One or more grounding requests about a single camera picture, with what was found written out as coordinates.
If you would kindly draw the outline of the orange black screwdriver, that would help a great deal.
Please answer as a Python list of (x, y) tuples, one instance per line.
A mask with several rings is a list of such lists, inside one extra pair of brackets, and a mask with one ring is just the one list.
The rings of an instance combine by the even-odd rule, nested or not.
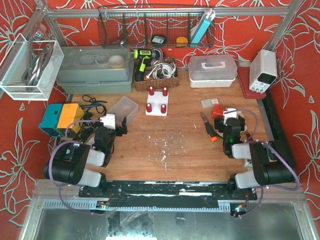
[(217, 136), (214, 128), (213, 128), (213, 127), (211, 126), (211, 124), (209, 123), (206, 115), (201, 111), (201, 112), (200, 112), (200, 116), (201, 116), (201, 118), (202, 118), (202, 121), (203, 121), (203, 123), (204, 123), (206, 132), (207, 132), (210, 140), (211, 140), (212, 142), (217, 141), (217, 140), (218, 140), (218, 136)]

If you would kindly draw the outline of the red large spring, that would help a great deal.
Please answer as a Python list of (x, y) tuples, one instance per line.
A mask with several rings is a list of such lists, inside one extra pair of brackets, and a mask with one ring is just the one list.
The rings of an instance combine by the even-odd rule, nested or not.
[(150, 87), (149, 87), (148, 94), (149, 94), (150, 96), (153, 96), (153, 95), (155, 94), (155, 89), (154, 89), (153, 86), (150, 86)]
[(147, 113), (151, 113), (152, 112), (152, 104), (151, 103), (147, 103), (146, 104), (146, 112)]
[(163, 91), (162, 91), (162, 95), (164, 96), (164, 97), (167, 97), (168, 96), (168, 88), (167, 87), (164, 87), (163, 88)]
[(160, 107), (160, 112), (162, 114), (166, 114), (167, 113), (167, 105), (166, 104), (162, 104)]

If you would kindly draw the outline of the clear spring bin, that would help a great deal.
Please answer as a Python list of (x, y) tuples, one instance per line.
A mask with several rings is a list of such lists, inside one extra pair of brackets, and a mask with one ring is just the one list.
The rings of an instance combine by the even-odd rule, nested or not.
[(123, 96), (114, 106), (112, 106), (108, 114), (115, 115), (116, 125), (120, 126), (124, 118), (126, 118), (126, 123), (130, 123), (133, 118), (137, 115), (139, 110), (139, 105), (131, 100), (130, 98)]

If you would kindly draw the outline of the orange power cube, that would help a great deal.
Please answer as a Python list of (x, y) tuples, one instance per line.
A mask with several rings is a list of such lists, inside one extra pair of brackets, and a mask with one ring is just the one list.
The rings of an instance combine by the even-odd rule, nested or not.
[(226, 107), (220, 104), (216, 104), (212, 111), (212, 119), (223, 119), (224, 118), (224, 111)]

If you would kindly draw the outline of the small drill bit case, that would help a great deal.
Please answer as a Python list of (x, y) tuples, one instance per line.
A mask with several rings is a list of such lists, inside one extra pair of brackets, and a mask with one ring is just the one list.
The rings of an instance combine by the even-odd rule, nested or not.
[(219, 105), (219, 101), (217, 98), (203, 99), (201, 105), (203, 108), (213, 108), (215, 105)]

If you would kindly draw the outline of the white peg board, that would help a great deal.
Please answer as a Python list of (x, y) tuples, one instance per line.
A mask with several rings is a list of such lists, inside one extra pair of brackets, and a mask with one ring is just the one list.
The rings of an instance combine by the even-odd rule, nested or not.
[[(147, 96), (147, 103), (150, 103), (152, 105), (152, 112), (147, 113), (146, 107), (145, 107), (145, 114), (148, 116), (158, 116), (158, 117), (166, 117), (168, 114), (168, 102), (169, 102), (169, 92), (168, 96), (163, 96), (163, 89), (162, 91), (155, 91), (154, 89), (154, 95)], [(165, 104), (167, 106), (167, 112), (166, 114), (161, 113), (161, 105)]]

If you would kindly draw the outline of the yellow soldering station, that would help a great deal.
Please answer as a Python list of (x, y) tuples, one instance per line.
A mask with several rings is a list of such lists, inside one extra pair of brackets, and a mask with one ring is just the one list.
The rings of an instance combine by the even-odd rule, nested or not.
[[(85, 113), (78, 103), (66, 103), (62, 107), (60, 117), (57, 124), (57, 129), (65, 136), (67, 127), (76, 121), (81, 120)], [(67, 131), (68, 138), (74, 138), (80, 130), (80, 123), (71, 125)]]

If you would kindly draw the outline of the red notebook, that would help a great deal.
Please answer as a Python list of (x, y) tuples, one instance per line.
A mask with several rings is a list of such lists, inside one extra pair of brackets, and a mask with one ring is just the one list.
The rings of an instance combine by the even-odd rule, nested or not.
[(240, 82), (240, 86), (245, 99), (264, 99), (267, 94), (253, 92), (249, 89), (250, 83), (250, 68), (249, 67), (238, 67), (237, 68), (237, 77)]

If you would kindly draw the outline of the white plastic storage box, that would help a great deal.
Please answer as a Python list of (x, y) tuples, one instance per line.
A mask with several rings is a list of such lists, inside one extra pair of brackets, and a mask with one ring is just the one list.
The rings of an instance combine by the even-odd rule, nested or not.
[(238, 67), (230, 54), (196, 55), (188, 63), (190, 87), (226, 88), (238, 76)]

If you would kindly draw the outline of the wicker basket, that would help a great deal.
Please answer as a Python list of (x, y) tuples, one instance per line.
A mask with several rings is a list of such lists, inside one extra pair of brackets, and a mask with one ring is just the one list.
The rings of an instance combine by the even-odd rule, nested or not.
[(148, 91), (150, 87), (154, 89), (163, 89), (164, 87), (175, 88), (179, 86), (178, 70), (174, 72), (174, 77), (160, 78), (160, 79), (149, 79), (143, 81), (135, 80), (135, 70), (133, 71), (134, 87), (137, 91)]

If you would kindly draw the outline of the grey plastic toolbox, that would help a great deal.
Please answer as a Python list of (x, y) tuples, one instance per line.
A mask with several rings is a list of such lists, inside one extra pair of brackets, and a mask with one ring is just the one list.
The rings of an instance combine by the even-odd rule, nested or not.
[(56, 83), (72, 95), (132, 92), (134, 58), (129, 48), (62, 47)]

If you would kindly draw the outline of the blue white hex key set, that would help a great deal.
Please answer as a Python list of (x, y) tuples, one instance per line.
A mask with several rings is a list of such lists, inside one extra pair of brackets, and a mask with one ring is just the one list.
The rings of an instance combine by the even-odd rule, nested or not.
[(204, 11), (199, 23), (197, 23), (195, 27), (190, 30), (191, 47), (195, 48), (198, 45), (202, 37), (205, 35), (207, 29), (214, 21), (215, 17), (216, 12), (213, 8), (209, 8)]

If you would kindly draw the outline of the clear acrylic box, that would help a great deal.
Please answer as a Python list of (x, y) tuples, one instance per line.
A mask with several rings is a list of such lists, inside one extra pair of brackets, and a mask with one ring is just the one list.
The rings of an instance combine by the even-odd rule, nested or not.
[(56, 40), (19, 34), (0, 63), (0, 88), (15, 101), (48, 101), (63, 59)]

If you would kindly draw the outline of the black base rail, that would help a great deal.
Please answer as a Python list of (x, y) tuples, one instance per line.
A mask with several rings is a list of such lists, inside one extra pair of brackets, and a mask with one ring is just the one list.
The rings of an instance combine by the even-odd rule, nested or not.
[(250, 188), (231, 191), (223, 181), (129, 181), (113, 180), (104, 188), (84, 186), (78, 196), (81, 198), (116, 198), (125, 195), (145, 197), (213, 197), (215, 200), (245, 201), (257, 200), (257, 194)]

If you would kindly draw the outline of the green cordless drill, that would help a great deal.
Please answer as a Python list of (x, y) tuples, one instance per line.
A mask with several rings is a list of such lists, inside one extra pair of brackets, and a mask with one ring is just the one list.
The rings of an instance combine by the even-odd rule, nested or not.
[(154, 59), (159, 59), (162, 55), (160, 48), (145, 49), (136, 48), (133, 50), (133, 57), (138, 60), (138, 65), (135, 68), (135, 81), (141, 82), (144, 80), (146, 68), (151, 66), (151, 62)]

